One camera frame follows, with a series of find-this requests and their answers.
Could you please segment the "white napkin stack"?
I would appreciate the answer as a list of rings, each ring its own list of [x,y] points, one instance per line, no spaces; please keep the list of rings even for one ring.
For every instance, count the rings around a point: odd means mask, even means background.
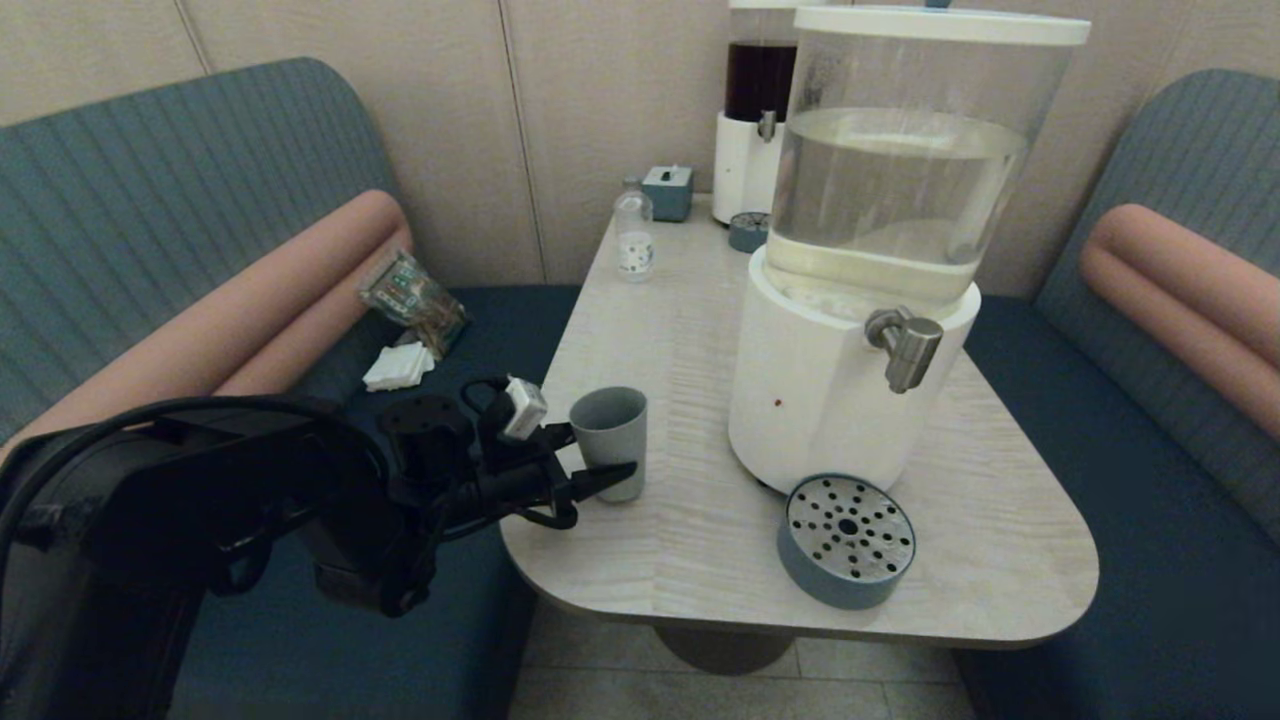
[[[422,342],[384,347],[362,383],[367,392],[407,389],[419,386],[435,365],[433,352]]]

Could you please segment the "small blue drip tray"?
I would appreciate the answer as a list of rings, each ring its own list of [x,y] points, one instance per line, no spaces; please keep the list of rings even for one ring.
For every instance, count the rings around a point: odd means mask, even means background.
[[[769,237],[771,214],[768,211],[739,213],[730,219],[728,231],[728,245],[732,250],[753,254]]]

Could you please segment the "large clear water dispenser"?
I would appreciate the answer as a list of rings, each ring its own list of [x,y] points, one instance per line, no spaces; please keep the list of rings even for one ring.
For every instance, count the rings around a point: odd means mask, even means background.
[[[904,473],[982,305],[977,272],[1076,47],[799,35],[771,232],[748,264],[728,436],[782,493]],[[878,309],[943,327],[890,391]]]

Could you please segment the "grey-blue ribbed sofa backrest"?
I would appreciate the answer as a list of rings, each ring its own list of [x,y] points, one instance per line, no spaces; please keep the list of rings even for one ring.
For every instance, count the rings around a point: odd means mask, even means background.
[[[312,58],[0,128],[0,446],[370,190],[401,205],[369,111]]]
[[[1280,442],[1079,274],[1088,234],[1123,204],[1156,211],[1280,279],[1280,79],[1198,70],[1149,100],[1121,133],[1036,300],[1280,546]]]

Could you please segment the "dark drink dispenser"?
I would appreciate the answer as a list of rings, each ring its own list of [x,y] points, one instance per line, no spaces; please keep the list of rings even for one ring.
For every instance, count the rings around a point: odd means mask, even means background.
[[[727,225],[742,211],[771,211],[797,58],[796,10],[730,10],[724,101],[716,119],[712,215]],[[776,111],[771,143],[756,136]]]

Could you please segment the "dark round table pedestal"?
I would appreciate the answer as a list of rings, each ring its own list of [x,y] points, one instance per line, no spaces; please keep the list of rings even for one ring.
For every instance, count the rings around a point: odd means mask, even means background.
[[[740,632],[655,626],[659,642],[689,666],[716,675],[741,676],[760,671],[794,646],[794,638]]]

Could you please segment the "clear plastic bottle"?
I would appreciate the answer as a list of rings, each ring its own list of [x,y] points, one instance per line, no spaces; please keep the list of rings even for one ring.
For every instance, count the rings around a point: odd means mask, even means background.
[[[620,275],[634,283],[648,281],[655,256],[654,208],[635,176],[623,179],[623,192],[613,204],[612,225]]]

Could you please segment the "green snack package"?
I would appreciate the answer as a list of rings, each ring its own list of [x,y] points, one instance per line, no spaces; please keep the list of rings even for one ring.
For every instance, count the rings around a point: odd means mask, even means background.
[[[465,305],[403,249],[384,254],[372,265],[358,284],[358,296],[406,328],[436,363],[445,359],[470,323]]]

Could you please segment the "teal tissue box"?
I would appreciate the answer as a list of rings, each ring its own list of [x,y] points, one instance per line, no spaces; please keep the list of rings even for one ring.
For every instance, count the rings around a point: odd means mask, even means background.
[[[682,165],[652,167],[641,187],[648,196],[653,220],[684,223],[692,210],[694,168]]]

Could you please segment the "large steel dispenser tap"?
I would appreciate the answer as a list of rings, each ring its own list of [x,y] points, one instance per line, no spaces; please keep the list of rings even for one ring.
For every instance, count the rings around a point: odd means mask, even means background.
[[[867,318],[864,336],[870,346],[888,354],[884,378],[890,391],[905,395],[928,373],[945,329],[938,322],[899,306],[874,310]]]

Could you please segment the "large white dispenser lid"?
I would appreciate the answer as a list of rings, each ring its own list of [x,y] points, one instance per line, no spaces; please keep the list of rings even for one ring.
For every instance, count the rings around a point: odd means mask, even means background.
[[[1011,12],[865,5],[803,6],[796,10],[794,27],[861,37],[1076,47],[1087,42],[1092,23]]]

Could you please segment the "large blue perforated drip tray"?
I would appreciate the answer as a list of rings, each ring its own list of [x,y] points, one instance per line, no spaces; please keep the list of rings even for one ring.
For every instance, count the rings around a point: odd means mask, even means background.
[[[801,591],[842,610],[882,605],[916,556],[900,505],[870,482],[837,473],[808,477],[791,491],[776,544]]]

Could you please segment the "grey plastic cup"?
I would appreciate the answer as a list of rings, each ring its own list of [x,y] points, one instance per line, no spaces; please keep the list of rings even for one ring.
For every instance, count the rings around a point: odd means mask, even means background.
[[[595,389],[570,409],[570,424],[588,468],[635,462],[626,480],[602,491],[598,497],[609,503],[639,498],[646,477],[646,396],[626,386]]]

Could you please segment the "dark blue seat cushion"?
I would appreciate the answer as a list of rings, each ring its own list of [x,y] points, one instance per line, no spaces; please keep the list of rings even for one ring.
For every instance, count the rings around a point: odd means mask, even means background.
[[[986,297],[965,348],[1100,559],[1065,632],[955,652],[979,720],[1280,720],[1280,546],[1029,302]]]
[[[420,386],[367,393],[361,382],[397,327],[370,311],[294,388],[337,401],[390,459],[378,414],[481,375],[544,382],[577,286],[451,290],[471,322]],[[389,619],[332,602],[300,533],[276,544],[256,587],[206,596],[175,684],[170,720],[504,720],[538,597],[489,527],[444,544],[428,602]]]

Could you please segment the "pink bolster cushion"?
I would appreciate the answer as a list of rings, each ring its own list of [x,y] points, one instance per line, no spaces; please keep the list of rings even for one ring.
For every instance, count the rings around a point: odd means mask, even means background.
[[[169,398],[294,387],[367,313],[360,282],[412,233],[399,202],[370,190],[251,264],[79,383],[0,446]]]
[[[1280,445],[1280,277],[1137,204],[1106,211],[1085,284]]]

